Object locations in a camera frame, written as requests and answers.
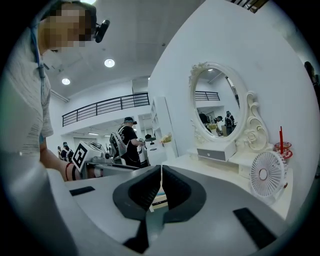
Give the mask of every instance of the desk fan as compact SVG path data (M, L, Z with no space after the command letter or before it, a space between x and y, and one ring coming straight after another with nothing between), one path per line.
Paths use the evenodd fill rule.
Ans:
M267 205L273 204L286 187L287 169L286 161L277 152L258 154L250 172L251 193Z

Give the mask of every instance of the hand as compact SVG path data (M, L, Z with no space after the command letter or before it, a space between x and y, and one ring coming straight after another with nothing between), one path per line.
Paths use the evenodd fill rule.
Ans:
M86 167L87 170L87 175L88 175L88 179L93 179L93 178L100 178L103 176L103 170L100 169L99 171L95 171L95 166L92 164L89 164Z

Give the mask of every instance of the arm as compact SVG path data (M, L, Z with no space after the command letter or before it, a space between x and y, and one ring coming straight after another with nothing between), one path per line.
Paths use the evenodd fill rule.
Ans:
M54 153L52 153L47 148L47 141L44 139L43 143L40 145L40 162L44 165L46 168L55 169L59 171L63 177L63 180L66 182L67 178L69 181L72 181L72 169L74 167L74 164L69 164L67 170L67 162L62 161L58 159ZM75 178L77 180L80 180L80 172L78 170L75 171Z
M218 133L220 133L220 134L222 133L222 131L219 129L219 127L216 128L216 131L217 131Z
M143 141L138 141L136 138L133 138L130 140L132 145L138 147L138 146L143 146L145 143Z

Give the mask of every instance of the black railing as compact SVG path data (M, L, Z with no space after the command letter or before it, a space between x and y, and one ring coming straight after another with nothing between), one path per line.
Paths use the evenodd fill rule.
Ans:
M194 93L195 101L220 101L217 92L196 90Z
M255 14L266 2L268 2L268 0L231 0L230 2Z
M62 116L62 126L112 111L150 105L147 92L110 98L83 106Z

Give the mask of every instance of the red straw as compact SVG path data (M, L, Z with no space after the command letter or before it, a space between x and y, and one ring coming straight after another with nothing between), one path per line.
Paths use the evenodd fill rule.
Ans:
M279 133L280 133L280 153L282 155L284 153L284 138L282 136L282 130L280 130Z

